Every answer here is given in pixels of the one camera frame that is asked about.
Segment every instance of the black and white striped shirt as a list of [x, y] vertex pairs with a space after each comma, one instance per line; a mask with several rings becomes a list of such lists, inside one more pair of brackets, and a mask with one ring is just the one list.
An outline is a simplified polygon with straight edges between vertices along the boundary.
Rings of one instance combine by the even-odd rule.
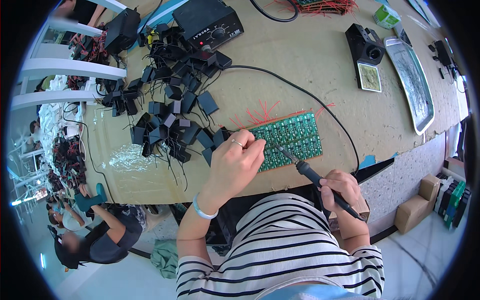
[[196, 256], [179, 259], [178, 299], [259, 299], [293, 283], [319, 281], [380, 297], [384, 269], [380, 249], [339, 248], [325, 215], [313, 203], [282, 193], [257, 202], [237, 224], [237, 236], [215, 271]]

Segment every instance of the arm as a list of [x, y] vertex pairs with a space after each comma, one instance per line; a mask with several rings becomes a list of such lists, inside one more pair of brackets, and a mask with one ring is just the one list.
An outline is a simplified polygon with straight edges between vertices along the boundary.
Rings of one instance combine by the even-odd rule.
[[88, 22], [87, 25], [90, 26], [90, 27], [95, 27], [96, 22], [97, 22], [98, 18], [100, 17], [100, 15], [103, 13], [104, 9], [105, 9], [105, 7], [101, 6], [100, 4], [97, 4], [95, 12], [93, 13], [92, 18], [90, 19], [90, 22]]
[[320, 184], [323, 185], [321, 191], [324, 207], [337, 215], [345, 250], [350, 253], [359, 246], [370, 245], [367, 223], [352, 217], [335, 204], [333, 198], [332, 189], [339, 192], [350, 206], [355, 205], [359, 197], [362, 197], [357, 180], [348, 173], [332, 170], [324, 179], [320, 179]]
[[[244, 146], [233, 143], [232, 139]], [[210, 177], [197, 197], [201, 211], [213, 215], [230, 198], [245, 188], [264, 161], [264, 147], [265, 140], [256, 141], [251, 132], [241, 130], [213, 152]], [[200, 217], [191, 205], [177, 232], [179, 259], [193, 255], [210, 261], [205, 244], [205, 234], [209, 225], [210, 220]]]
[[77, 220], [77, 222], [80, 224], [80, 227], [85, 225], [85, 221], [83, 221], [82, 217], [79, 216], [78, 213], [76, 213], [74, 210], [72, 210], [68, 203], [65, 202], [63, 205], [65, 206], [65, 210], [68, 211], [75, 220]]
[[125, 234], [125, 225], [123, 225], [114, 215], [98, 205], [93, 205], [92, 209], [107, 223], [108, 227], [110, 227], [107, 231], [108, 236], [114, 243], [118, 243]]

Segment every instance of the face mask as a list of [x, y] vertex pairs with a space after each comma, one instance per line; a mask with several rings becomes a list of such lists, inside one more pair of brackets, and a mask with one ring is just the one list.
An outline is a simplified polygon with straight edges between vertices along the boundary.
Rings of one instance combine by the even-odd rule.
[[328, 284], [304, 284], [279, 288], [260, 300], [370, 300], [371, 297], [350, 293], [346, 289]]

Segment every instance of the printed circuit board panel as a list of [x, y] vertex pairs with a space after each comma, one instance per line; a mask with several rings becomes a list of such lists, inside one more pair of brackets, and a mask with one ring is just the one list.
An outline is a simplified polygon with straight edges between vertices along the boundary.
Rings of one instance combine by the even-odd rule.
[[302, 160], [320, 156], [323, 153], [314, 113], [311, 111], [248, 128], [248, 130], [253, 133], [255, 139], [264, 139], [267, 142], [264, 150], [265, 161], [259, 172], [292, 163], [275, 148], [275, 144], [279, 144]]

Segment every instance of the soldering iron handle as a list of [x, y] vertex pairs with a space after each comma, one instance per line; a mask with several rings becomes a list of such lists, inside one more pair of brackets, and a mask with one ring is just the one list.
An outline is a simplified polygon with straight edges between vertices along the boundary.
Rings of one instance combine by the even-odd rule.
[[296, 167], [301, 175], [305, 175], [305, 177], [310, 179], [310, 181], [313, 182], [313, 184], [316, 185], [318, 188], [322, 187], [319, 182], [322, 177], [320, 177], [320, 175], [318, 175], [314, 170], [312, 170], [308, 163], [301, 160], [297, 163]]
[[[322, 179], [322, 177], [318, 175], [314, 170], [312, 170], [312, 168], [307, 162], [304, 162], [303, 160], [301, 160], [297, 163], [296, 167], [298, 172], [301, 175], [305, 175], [305, 177], [307, 177], [311, 182], [313, 182], [315, 186], [317, 186], [318, 188], [322, 187], [322, 185], [319, 182], [320, 179]], [[352, 217], [359, 219], [361, 221], [366, 221], [364, 220], [363, 216], [360, 216], [359, 214], [357, 214], [355, 210], [353, 210], [353, 208], [351, 208], [348, 202], [345, 201], [345, 199], [343, 199], [343, 197], [339, 193], [337, 193], [334, 190], [332, 190], [332, 192], [333, 192], [334, 201], [335, 203], [338, 204], [338, 206], [340, 206], [342, 209], [344, 209], [346, 212], [352, 215]]]

